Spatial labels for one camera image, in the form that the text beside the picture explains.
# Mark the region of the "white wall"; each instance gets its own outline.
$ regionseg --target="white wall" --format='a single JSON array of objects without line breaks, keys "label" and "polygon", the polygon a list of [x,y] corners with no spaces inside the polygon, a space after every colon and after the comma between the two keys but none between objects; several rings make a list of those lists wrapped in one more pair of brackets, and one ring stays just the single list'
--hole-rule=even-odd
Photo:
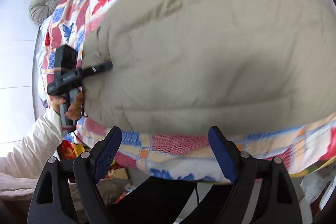
[{"label": "white wall", "polygon": [[31,0],[0,0],[0,156],[11,151],[35,121],[32,92],[39,27],[28,15]]}]

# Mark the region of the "colorful bedspread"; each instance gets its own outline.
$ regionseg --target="colorful bedspread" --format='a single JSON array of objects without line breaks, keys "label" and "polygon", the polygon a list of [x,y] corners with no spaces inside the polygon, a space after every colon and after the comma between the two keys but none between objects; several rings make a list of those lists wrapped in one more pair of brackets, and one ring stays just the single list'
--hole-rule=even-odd
[{"label": "colorful bedspread", "polygon": [[[75,48],[79,52],[77,65],[80,66],[85,38],[89,32],[98,28],[105,12],[116,1],[62,0],[59,3],[45,38],[46,55],[42,65],[45,90],[47,84],[53,81],[56,48],[64,44]],[[336,10],[332,0],[326,1]],[[234,137],[230,137],[229,133],[227,137],[241,150],[246,150],[255,157],[265,159],[280,156],[289,172],[293,174],[306,169],[321,157],[329,159],[336,155],[335,122],[336,115],[332,115],[320,122],[279,132]],[[82,117],[78,122],[78,138],[90,146],[103,139],[108,131],[109,128],[95,123],[90,118]],[[127,132],[124,132],[124,135],[131,136],[132,141],[123,141],[117,155],[117,162],[121,165],[174,179],[190,176],[199,179],[208,176],[217,181],[223,180],[211,172],[195,174],[186,167],[193,166],[194,171],[195,168],[209,170],[209,166],[212,166],[210,162],[216,164],[206,138],[150,136]]]}]

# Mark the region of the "blue gripper pad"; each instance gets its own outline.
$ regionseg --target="blue gripper pad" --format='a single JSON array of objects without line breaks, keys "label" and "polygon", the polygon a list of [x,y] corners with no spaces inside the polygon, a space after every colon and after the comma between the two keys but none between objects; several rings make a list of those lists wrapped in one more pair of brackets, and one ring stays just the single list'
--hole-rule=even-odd
[{"label": "blue gripper pad", "polygon": [[105,139],[99,141],[95,144],[92,151],[97,147],[97,150],[103,146],[103,149],[99,156],[94,160],[94,175],[93,181],[94,183],[98,183],[101,179],[103,179],[108,169],[110,168],[112,161],[119,149],[121,144],[122,132],[120,128],[113,127],[110,132],[107,134]]},{"label": "blue gripper pad", "polygon": [[208,132],[208,140],[224,177],[229,179],[231,183],[235,183],[238,178],[235,170],[235,162],[213,128],[210,128]]}]

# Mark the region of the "human hand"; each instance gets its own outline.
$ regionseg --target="human hand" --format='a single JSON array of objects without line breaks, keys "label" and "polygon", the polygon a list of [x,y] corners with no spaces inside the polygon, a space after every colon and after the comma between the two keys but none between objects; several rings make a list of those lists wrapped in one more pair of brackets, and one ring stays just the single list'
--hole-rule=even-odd
[{"label": "human hand", "polygon": [[[66,102],[65,98],[62,96],[56,96],[52,101],[52,108],[55,112],[60,115],[59,106]],[[76,96],[76,101],[68,108],[68,111],[65,113],[65,116],[70,120],[79,120],[82,117],[84,103],[84,92],[79,92]]]}]

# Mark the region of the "green round pillow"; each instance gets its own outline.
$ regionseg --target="green round pillow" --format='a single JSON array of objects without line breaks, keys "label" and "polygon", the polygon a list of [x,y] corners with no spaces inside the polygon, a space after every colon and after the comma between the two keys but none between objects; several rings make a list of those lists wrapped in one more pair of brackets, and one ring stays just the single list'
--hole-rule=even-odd
[{"label": "green round pillow", "polygon": [[32,0],[29,6],[29,16],[37,25],[47,19],[61,0]]}]

